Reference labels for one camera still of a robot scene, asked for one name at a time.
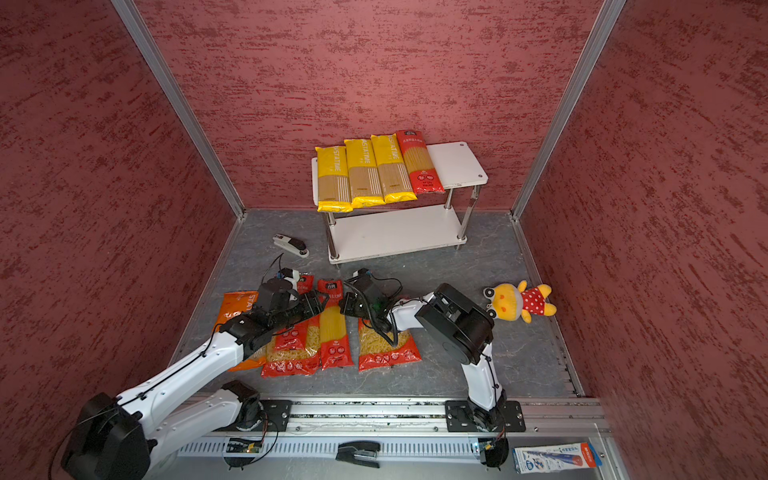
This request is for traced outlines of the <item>red spaghetti pack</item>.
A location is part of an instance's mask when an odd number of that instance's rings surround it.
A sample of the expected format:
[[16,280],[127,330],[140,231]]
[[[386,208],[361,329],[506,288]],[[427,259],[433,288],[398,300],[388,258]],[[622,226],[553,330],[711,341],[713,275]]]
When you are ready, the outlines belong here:
[[399,130],[395,133],[413,192],[416,195],[444,193],[444,187],[420,131]]
[[317,290],[328,296],[328,302],[320,315],[321,368],[351,367],[354,365],[348,338],[346,317],[340,309],[344,298],[341,280],[319,280]]

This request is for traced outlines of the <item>yellow spaghetti pack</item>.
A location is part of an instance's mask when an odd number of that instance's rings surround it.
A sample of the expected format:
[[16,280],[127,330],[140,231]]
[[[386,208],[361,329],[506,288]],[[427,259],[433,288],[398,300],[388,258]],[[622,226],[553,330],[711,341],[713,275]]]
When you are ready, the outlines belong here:
[[384,205],[379,171],[372,142],[365,139],[345,140],[351,205],[361,209]]
[[379,178],[386,204],[415,201],[409,173],[394,134],[372,135]]
[[329,213],[353,211],[346,148],[317,147],[318,210]]

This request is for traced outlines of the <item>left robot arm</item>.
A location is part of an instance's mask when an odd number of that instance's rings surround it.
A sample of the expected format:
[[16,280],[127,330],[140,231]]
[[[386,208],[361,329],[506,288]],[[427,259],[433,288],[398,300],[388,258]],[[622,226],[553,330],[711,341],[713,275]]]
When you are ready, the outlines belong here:
[[115,397],[100,393],[87,401],[60,456],[62,469],[74,479],[141,479],[174,451],[219,428],[265,434],[269,417],[259,395],[240,381],[183,404],[276,334],[321,314],[328,300],[316,290],[300,293],[284,278],[263,283],[250,310],[215,327],[192,353]]

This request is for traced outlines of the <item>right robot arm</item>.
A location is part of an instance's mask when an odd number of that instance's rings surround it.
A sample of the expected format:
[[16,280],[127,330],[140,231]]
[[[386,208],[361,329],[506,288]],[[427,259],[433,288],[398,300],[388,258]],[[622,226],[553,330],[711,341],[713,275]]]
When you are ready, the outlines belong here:
[[389,347],[400,344],[403,332],[424,329],[462,365],[468,387],[470,418],[481,431],[505,431],[502,407],[506,401],[492,358],[494,320],[453,286],[442,283],[434,291],[412,299],[401,296],[397,280],[393,293],[380,287],[385,280],[360,269],[342,284],[341,313],[356,317],[363,327]]

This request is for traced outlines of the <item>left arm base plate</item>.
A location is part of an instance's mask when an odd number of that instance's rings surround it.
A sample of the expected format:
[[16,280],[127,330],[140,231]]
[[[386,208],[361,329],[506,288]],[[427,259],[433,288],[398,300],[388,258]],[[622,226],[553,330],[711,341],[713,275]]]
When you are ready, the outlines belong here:
[[230,428],[241,432],[284,432],[292,406],[290,400],[247,399]]

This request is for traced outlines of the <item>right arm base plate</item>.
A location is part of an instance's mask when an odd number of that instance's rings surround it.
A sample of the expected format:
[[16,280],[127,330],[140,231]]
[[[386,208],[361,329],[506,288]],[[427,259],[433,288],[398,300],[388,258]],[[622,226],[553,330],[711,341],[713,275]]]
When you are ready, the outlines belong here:
[[446,424],[449,432],[484,432],[499,434],[526,431],[522,406],[518,401],[502,399],[492,409],[484,410],[468,400],[445,402]]

